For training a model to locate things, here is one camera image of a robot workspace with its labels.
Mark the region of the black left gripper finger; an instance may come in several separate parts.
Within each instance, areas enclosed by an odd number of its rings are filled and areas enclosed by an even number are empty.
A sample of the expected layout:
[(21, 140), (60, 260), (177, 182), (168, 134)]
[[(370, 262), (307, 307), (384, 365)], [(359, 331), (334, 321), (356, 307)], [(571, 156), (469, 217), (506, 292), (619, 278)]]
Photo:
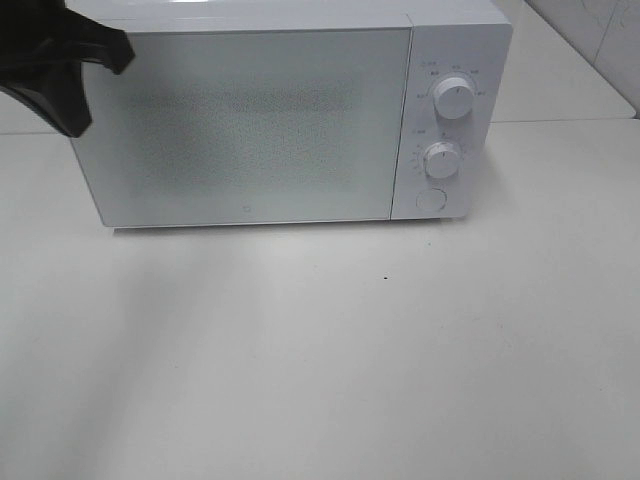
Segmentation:
[(79, 138), (92, 124), (82, 64), (86, 55), (34, 61), (1, 56), (1, 91), (47, 122), (58, 133)]
[(5, 85), (80, 81), (81, 65), (119, 75), (134, 58), (126, 33), (68, 8), (63, 1), (1, 3), (1, 82)]

